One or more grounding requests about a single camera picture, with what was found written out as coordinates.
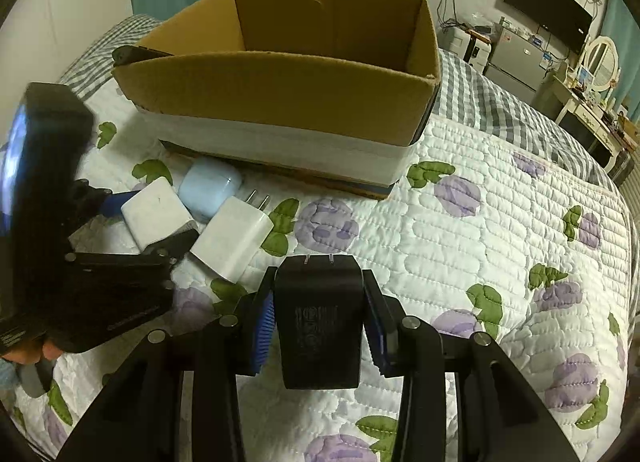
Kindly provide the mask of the person's left hand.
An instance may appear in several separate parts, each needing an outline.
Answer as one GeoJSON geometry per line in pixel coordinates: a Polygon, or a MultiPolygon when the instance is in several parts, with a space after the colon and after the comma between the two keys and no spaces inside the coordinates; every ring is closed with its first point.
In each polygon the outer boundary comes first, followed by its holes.
{"type": "Polygon", "coordinates": [[[36,364],[41,359],[57,360],[64,352],[48,338],[36,338],[12,348],[2,358],[14,364],[36,364]]]}

